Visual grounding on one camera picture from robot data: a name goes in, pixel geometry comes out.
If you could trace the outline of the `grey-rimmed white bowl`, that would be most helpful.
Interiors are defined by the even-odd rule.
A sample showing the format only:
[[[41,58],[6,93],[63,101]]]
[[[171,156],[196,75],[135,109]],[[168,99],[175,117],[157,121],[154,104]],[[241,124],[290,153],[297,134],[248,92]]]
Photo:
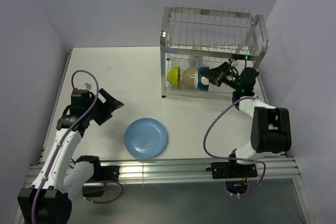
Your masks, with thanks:
[[[209,70],[209,67],[200,67],[198,68],[195,77],[196,81],[196,88],[197,90],[207,92],[209,89],[209,80],[203,76],[203,72],[207,72]]]

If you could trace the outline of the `pale blue mug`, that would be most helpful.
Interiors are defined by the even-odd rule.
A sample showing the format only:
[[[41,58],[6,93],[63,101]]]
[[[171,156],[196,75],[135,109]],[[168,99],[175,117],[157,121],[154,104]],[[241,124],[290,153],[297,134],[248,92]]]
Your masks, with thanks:
[[[189,55],[188,57],[188,65],[191,68],[200,68],[203,66],[203,57],[202,56],[195,56]]]

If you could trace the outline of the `white ceramic bowl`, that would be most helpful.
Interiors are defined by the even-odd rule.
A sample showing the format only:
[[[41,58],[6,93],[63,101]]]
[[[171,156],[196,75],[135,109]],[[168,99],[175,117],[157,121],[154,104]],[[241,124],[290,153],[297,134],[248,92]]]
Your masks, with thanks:
[[[182,74],[182,84],[187,89],[194,90],[197,88],[198,84],[198,69],[197,68],[187,68]]]

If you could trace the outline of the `lime green bowl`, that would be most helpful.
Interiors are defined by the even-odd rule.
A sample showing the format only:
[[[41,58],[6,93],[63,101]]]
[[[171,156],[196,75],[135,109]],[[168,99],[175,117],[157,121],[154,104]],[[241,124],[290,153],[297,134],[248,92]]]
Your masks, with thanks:
[[[166,76],[167,81],[174,87],[180,87],[181,69],[179,66],[172,67]]]

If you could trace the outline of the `blue plate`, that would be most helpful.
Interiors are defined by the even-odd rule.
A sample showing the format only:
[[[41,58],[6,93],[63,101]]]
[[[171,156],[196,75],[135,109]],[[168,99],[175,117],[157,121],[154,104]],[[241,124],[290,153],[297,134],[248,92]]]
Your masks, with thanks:
[[[167,144],[167,130],[158,120],[141,118],[125,131],[124,144],[134,157],[149,159],[158,156]]]

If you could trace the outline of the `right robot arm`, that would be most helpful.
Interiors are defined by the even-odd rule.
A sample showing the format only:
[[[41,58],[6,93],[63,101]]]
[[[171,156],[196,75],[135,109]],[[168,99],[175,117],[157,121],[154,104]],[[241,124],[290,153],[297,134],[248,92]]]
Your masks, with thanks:
[[[240,176],[246,166],[260,163],[265,155],[289,151],[291,148],[291,127],[289,111],[266,104],[255,95],[254,86],[259,72],[252,67],[245,67],[240,74],[231,71],[227,62],[202,72],[202,76],[209,83],[217,87],[225,84],[232,89],[232,103],[211,123],[203,139],[205,153],[213,158],[219,156],[211,154],[206,148],[207,137],[213,126],[230,109],[236,108],[252,118],[250,140],[244,146],[233,150],[230,157],[222,159],[230,161],[227,164],[228,173],[234,177]]]

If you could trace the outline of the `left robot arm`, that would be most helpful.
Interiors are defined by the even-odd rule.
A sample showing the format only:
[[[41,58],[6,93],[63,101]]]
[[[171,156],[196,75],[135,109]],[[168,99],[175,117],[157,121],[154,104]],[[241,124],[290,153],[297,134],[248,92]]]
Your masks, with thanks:
[[[57,121],[55,140],[40,173],[30,187],[22,188],[18,194],[26,223],[67,223],[73,198],[85,183],[108,183],[97,156],[80,156],[73,168],[69,167],[90,122],[102,125],[112,118],[112,112],[124,105],[104,89],[100,89],[98,95],[85,89],[73,89],[71,103]]]

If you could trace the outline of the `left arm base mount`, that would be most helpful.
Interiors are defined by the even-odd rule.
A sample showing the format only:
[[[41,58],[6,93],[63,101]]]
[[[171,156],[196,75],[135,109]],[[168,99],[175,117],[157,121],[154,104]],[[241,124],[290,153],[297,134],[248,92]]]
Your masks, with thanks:
[[[96,204],[107,204],[117,200],[124,191],[119,183],[120,166],[101,166],[98,176],[90,178],[82,187],[82,195],[85,200]],[[99,201],[107,192],[108,184],[117,185],[119,193],[110,200]]]

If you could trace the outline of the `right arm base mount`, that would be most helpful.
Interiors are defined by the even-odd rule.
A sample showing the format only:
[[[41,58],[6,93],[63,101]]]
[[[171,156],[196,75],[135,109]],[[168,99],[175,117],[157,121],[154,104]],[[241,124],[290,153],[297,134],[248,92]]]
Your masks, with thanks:
[[[225,182],[226,189],[234,195],[246,193],[248,178],[258,175],[254,164],[242,165],[236,161],[214,162],[206,171],[212,173],[213,179],[235,179]]]

